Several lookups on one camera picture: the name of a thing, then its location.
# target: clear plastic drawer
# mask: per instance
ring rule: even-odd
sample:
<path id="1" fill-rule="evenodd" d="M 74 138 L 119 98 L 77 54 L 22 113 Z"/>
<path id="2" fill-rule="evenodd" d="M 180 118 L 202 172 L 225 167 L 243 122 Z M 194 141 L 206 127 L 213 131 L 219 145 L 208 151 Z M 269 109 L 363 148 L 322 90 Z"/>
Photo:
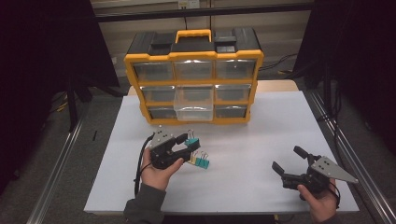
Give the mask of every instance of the clear plastic drawer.
<path id="1" fill-rule="evenodd" d="M 213 86 L 177 86 L 174 109 L 178 120 L 212 120 Z"/>
<path id="2" fill-rule="evenodd" d="M 246 105 L 216 105 L 216 118 L 245 118 L 247 108 Z"/>
<path id="3" fill-rule="evenodd" d="M 255 59 L 217 60 L 216 78 L 253 78 Z"/>
<path id="4" fill-rule="evenodd" d="M 167 81 L 174 79 L 170 62 L 133 63 L 132 66 L 139 81 Z"/>
<path id="5" fill-rule="evenodd" d="M 140 87 L 146 102 L 172 102 L 175 99 L 175 86 Z"/>
<path id="6" fill-rule="evenodd" d="M 148 112 L 152 119 L 176 119 L 177 115 L 174 108 L 169 106 L 149 106 Z"/>
<path id="7" fill-rule="evenodd" d="M 247 101 L 251 85 L 216 85 L 215 95 L 217 101 Z"/>
<path id="8" fill-rule="evenodd" d="M 184 60 L 175 62 L 176 79 L 200 80 L 212 78 L 212 61 Z"/>

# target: human hand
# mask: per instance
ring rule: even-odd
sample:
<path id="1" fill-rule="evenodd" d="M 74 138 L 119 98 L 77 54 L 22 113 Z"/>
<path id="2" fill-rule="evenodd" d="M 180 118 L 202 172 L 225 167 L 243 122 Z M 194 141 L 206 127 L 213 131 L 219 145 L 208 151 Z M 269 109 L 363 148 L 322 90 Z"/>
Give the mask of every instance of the human hand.
<path id="1" fill-rule="evenodd" d="M 169 179 L 183 165 L 183 159 L 180 158 L 172 165 L 164 170 L 154 168 L 151 163 L 149 149 L 146 148 L 143 152 L 143 163 L 141 169 L 146 167 L 142 172 L 142 181 L 144 184 L 149 185 L 155 189 L 166 190 L 168 187 Z"/>
<path id="2" fill-rule="evenodd" d="M 331 178 L 330 182 L 335 186 L 334 179 Z M 334 186 L 329 184 L 332 191 L 335 191 Z M 315 196 L 304 185 L 297 186 L 297 189 L 309 203 L 311 218 L 314 223 L 323 222 L 335 215 L 337 199 L 327 189 Z"/>

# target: white tabletop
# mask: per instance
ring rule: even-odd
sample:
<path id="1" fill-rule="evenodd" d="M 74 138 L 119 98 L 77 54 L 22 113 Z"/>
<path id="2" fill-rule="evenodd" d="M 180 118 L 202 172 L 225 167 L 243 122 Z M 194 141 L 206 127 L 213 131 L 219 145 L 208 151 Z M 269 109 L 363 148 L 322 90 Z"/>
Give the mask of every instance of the white tabletop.
<path id="1" fill-rule="evenodd" d="M 158 126 L 140 113 L 136 96 L 125 96 L 84 211 L 121 213 L 134 197 L 140 148 Z M 335 161 L 300 91 L 256 93 L 247 124 L 165 126 L 174 135 L 194 129 L 199 151 L 209 154 L 207 170 L 185 163 L 171 178 L 162 210 L 168 214 L 280 214 L 309 211 L 299 192 L 283 189 L 272 170 L 276 161 L 286 173 L 306 172 L 307 161 L 293 152 L 300 146 Z M 359 211 L 343 181 L 338 211 Z"/>

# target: gray sleeve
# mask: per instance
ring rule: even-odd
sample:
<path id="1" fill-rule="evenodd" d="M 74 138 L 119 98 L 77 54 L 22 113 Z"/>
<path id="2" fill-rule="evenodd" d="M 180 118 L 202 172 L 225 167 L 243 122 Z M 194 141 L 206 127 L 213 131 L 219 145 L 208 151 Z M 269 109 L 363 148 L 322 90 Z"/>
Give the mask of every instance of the gray sleeve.
<path id="1" fill-rule="evenodd" d="M 165 194 L 165 191 L 142 183 L 136 198 L 129 200 L 125 205 L 123 214 L 127 219 L 127 223 L 162 223 L 163 213 L 161 212 L 161 206 L 163 205 Z"/>
<path id="2" fill-rule="evenodd" d="M 324 222 L 320 222 L 320 224 L 342 224 L 343 222 L 341 221 L 340 217 L 337 215 L 334 215 L 330 217 L 329 219 L 325 220 Z"/>

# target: dark background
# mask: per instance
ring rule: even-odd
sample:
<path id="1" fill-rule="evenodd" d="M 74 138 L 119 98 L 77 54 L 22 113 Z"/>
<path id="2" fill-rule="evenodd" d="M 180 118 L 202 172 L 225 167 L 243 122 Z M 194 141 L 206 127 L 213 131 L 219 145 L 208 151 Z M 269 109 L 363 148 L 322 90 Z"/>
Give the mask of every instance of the dark background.
<path id="1" fill-rule="evenodd" d="M 54 93 L 118 86 L 89 0 L 0 3 L 0 192 L 31 154 Z"/>
<path id="2" fill-rule="evenodd" d="M 293 70 L 313 64 L 302 73 L 308 89 L 328 72 L 396 154 L 395 11 L 395 1 L 317 0 Z"/>

